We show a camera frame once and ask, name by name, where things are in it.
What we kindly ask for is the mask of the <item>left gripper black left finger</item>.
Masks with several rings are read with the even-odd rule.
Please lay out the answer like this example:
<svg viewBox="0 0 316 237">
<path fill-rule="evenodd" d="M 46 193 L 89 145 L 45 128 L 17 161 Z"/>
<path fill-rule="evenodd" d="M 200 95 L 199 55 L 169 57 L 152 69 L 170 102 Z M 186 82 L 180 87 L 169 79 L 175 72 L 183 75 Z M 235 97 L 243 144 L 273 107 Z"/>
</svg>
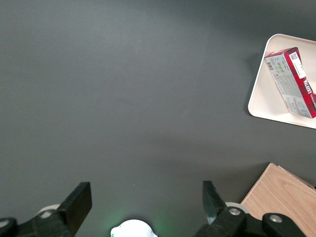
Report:
<svg viewBox="0 0 316 237">
<path fill-rule="evenodd" d="M 41 211 L 18 224 L 12 217 L 1 218 L 2 237 L 74 237 L 92 208 L 91 186 L 81 182 L 57 207 Z"/>
</svg>

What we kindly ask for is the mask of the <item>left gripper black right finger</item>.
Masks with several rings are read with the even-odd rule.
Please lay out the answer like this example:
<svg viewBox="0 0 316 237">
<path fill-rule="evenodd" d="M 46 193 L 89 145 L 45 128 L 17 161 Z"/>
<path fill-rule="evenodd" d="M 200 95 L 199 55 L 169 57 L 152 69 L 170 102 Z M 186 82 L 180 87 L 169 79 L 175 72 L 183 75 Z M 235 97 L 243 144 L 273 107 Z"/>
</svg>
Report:
<svg viewBox="0 0 316 237">
<path fill-rule="evenodd" d="M 203 181 L 202 204 L 207 224 L 196 237 L 304 237 L 303 231 L 289 217 L 266 213 L 258 220 L 240 207 L 227 206 L 212 181 Z"/>
</svg>

